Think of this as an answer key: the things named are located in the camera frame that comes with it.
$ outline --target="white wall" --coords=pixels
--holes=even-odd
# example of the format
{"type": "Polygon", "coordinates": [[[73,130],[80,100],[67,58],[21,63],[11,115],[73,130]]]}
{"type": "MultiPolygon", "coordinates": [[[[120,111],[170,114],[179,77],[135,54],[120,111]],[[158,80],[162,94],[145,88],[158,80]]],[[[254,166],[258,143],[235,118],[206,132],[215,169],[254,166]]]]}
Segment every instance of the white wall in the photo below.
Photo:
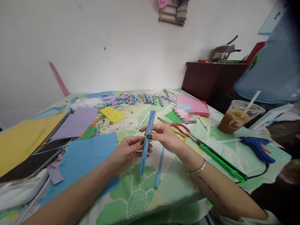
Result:
{"type": "Polygon", "coordinates": [[[179,88],[185,63],[234,44],[242,59],[276,0],[191,0],[184,27],[159,23],[157,0],[0,1],[0,127],[70,93],[179,88]]]}

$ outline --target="yellow foam sheet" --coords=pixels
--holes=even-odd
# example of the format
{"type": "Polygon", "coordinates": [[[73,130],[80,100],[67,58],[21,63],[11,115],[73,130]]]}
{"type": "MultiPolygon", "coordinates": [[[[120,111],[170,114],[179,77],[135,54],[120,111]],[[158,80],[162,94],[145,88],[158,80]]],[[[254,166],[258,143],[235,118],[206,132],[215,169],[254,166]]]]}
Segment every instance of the yellow foam sheet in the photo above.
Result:
{"type": "Polygon", "coordinates": [[[52,117],[24,120],[0,134],[0,177],[25,161],[66,113],[52,117]]]}
{"type": "Polygon", "coordinates": [[[100,112],[102,112],[113,123],[117,123],[120,120],[126,118],[123,113],[118,112],[111,106],[101,109],[100,112]]]}

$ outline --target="pink stick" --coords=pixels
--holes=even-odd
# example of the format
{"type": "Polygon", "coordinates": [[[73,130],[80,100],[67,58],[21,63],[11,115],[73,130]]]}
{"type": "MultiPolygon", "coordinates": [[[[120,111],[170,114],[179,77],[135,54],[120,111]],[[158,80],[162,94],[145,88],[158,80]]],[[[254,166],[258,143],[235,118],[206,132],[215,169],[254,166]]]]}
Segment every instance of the pink stick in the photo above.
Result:
{"type": "Polygon", "coordinates": [[[61,80],[61,78],[60,78],[58,72],[56,71],[56,69],[55,69],[53,63],[50,62],[50,63],[49,63],[49,66],[50,66],[50,68],[52,69],[52,72],[53,72],[53,74],[54,74],[54,76],[55,76],[55,78],[56,78],[56,80],[57,80],[57,82],[58,82],[58,84],[59,84],[59,86],[60,86],[60,88],[61,88],[63,94],[65,95],[65,97],[68,96],[68,95],[69,95],[69,92],[67,91],[67,89],[66,89],[66,87],[65,87],[65,85],[64,85],[64,83],[63,83],[63,81],[61,80]]]}

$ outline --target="brown cabinet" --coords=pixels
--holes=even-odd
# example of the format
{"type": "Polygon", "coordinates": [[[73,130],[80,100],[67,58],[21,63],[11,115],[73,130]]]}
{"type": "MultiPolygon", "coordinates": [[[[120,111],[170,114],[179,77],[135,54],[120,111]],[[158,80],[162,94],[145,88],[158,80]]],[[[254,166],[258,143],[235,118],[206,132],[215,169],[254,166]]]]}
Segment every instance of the brown cabinet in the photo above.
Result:
{"type": "Polygon", "coordinates": [[[208,104],[233,90],[248,64],[187,62],[182,90],[208,104]]]}

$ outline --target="green utility knife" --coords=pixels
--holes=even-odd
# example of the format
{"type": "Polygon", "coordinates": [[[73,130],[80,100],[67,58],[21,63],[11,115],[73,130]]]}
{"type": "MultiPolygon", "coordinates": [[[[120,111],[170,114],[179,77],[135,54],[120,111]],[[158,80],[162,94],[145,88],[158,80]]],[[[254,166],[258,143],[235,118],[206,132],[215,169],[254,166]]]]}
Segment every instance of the green utility knife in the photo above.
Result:
{"type": "Polygon", "coordinates": [[[242,171],[240,171],[238,168],[236,168],[234,165],[232,165],[230,162],[228,162],[226,159],[224,159],[222,156],[220,156],[215,150],[213,150],[211,147],[209,147],[204,142],[200,141],[198,138],[196,138],[190,132],[186,132],[186,133],[199,144],[199,147],[201,149],[203,149],[208,155],[210,155],[214,160],[216,160],[221,166],[223,166],[228,172],[230,172],[240,182],[245,183],[248,180],[248,177],[246,174],[244,174],[242,171]]]}

